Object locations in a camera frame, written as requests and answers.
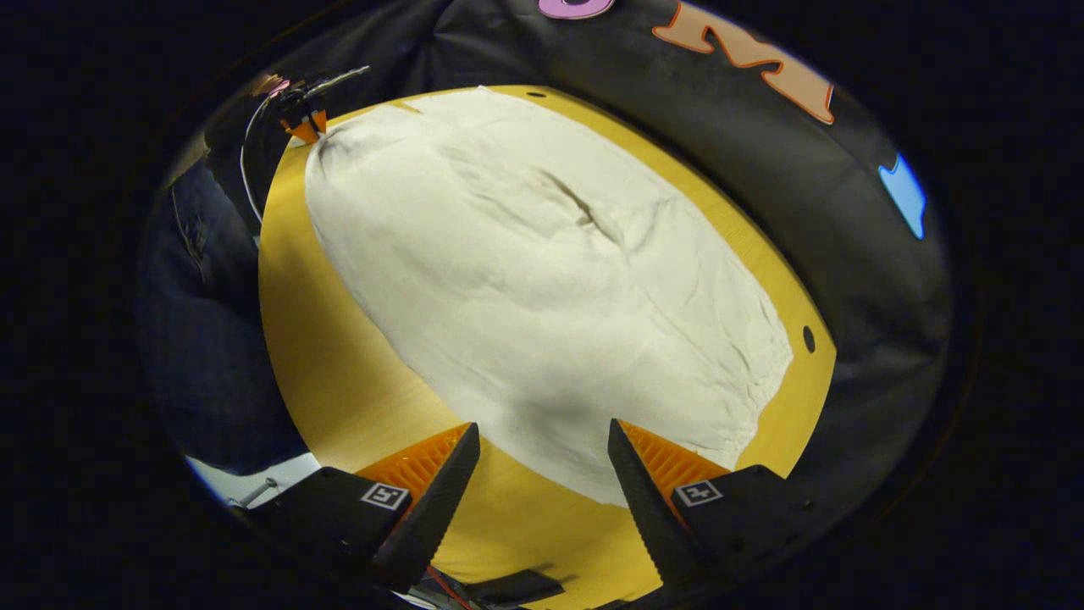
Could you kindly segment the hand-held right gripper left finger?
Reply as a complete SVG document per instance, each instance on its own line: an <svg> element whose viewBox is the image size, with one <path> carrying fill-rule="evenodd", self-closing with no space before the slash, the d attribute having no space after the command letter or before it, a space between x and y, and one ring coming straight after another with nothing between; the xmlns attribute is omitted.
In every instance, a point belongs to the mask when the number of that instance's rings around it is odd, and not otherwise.
<svg viewBox="0 0 1084 610"><path fill-rule="evenodd" d="M333 582L406 590L431 564L480 453L468 421L356 473L322 467L241 521Z"/></svg>

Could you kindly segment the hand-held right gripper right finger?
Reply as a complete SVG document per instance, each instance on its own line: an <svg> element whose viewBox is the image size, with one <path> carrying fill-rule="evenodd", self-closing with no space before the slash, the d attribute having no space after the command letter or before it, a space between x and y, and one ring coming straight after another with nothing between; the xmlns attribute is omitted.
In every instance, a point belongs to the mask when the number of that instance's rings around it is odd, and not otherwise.
<svg viewBox="0 0 1084 610"><path fill-rule="evenodd" d="M620 419L607 454L663 590L730 588L812 536L821 499L763 464L725 469Z"/></svg>

